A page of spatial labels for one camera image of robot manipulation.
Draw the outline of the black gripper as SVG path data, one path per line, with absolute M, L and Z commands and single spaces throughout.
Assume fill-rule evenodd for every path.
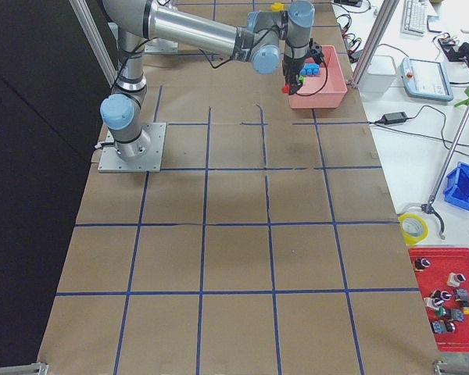
M 304 45 L 294 46 L 290 42 L 285 43 L 284 58 L 282 63 L 285 84 L 290 86 L 288 95 L 296 94 L 302 84 L 298 82 L 300 70 L 303 68 L 307 58 L 309 42 Z

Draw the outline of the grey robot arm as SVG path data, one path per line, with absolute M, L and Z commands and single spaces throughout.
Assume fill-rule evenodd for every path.
M 177 9 L 174 1 L 104 1 L 103 9 L 116 28 L 118 68 L 112 94 L 100 105 L 109 140 L 99 144 L 99 168 L 140 172 L 160 168 L 165 123 L 140 121 L 147 91 L 145 54 L 174 54 L 180 44 L 227 61 L 249 62 L 260 74 L 282 67 L 291 95 L 303 85 L 300 71 L 319 48 L 311 38 L 314 7 L 293 2 L 289 9 L 251 12 L 245 27 L 233 27 Z

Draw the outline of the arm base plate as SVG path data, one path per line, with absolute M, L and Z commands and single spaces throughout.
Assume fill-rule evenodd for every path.
M 144 53 L 148 55 L 175 55 L 178 52 L 178 43 L 162 38 L 148 41 Z
M 141 123 L 140 137 L 129 144 L 114 141 L 107 131 L 98 163 L 100 173 L 158 173 L 161 170 L 167 123 Z

